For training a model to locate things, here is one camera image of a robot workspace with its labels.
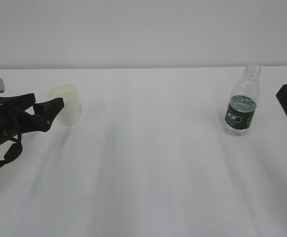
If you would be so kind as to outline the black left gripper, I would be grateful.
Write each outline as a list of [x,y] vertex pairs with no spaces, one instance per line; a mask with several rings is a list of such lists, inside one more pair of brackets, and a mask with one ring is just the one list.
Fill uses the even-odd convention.
[[36,103],[33,93],[0,97],[0,145],[7,141],[20,144],[22,133],[48,132],[63,108],[61,97],[44,103]]

